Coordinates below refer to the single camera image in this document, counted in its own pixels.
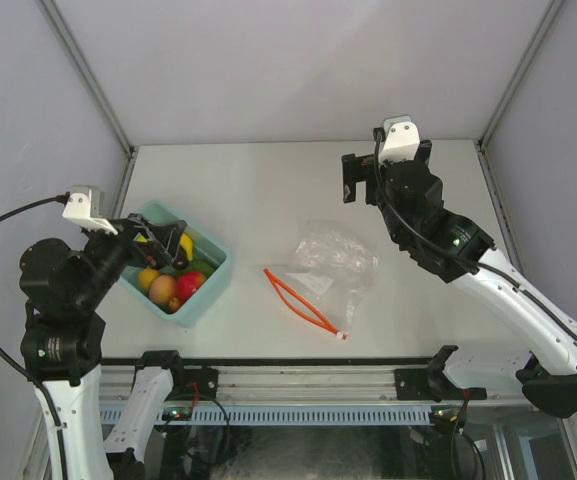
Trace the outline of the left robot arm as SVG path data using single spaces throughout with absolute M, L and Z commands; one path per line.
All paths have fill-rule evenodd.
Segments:
M 29 247 L 20 259 L 27 296 L 20 351 L 38 380 L 46 414 L 52 476 L 58 479 L 143 479 L 146 447 L 164 401 L 187 387 L 175 350 L 142 354 L 128 402 L 109 436 L 101 427 L 99 390 L 104 320 L 96 310 L 127 267 L 177 267 L 188 259 L 183 220 L 151 223 L 140 214 L 110 220 L 75 251 L 57 238 Z

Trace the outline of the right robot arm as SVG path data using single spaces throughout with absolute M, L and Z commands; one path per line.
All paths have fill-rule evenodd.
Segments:
M 424 377 L 435 401 L 520 393 L 555 418 L 577 413 L 577 322 L 539 293 L 474 221 L 447 210 L 423 141 L 410 158 L 342 156 L 343 200 L 379 209 L 391 240 L 423 270 L 485 304 L 525 344 L 521 352 L 444 345 Z

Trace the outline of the fake green vegetable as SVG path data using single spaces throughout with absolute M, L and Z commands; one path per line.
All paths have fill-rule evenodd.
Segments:
M 203 259 L 193 259 L 189 262 L 186 271 L 195 271 L 204 275 L 206 278 L 210 278 L 215 272 L 216 268 L 209 262 Z

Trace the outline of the clear zip top bag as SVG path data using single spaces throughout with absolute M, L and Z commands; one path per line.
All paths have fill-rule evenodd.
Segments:
M 338 331 L 349 336 L 378 266 L 371 245 L 355 232 L 339 222 L 310 220 L 289 260 L 264 267 L 263 274 L 287 309 L 335 337 Z

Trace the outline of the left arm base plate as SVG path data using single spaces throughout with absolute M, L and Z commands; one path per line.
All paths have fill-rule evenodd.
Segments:
M 219 372 L 215 368 L 185 369 L 181 379 L 175 380 L 167 400 L 189 396 L 191 399 L 200 396 L 215 399 L 219 386 Z

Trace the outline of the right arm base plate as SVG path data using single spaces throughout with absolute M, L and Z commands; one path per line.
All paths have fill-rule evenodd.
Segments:
M 395 369 L 394 385 L 397 399 L 401 401 L 426 400 L 440 402 L 442 400 L 442 396 L 431 387 L 425 369 Z

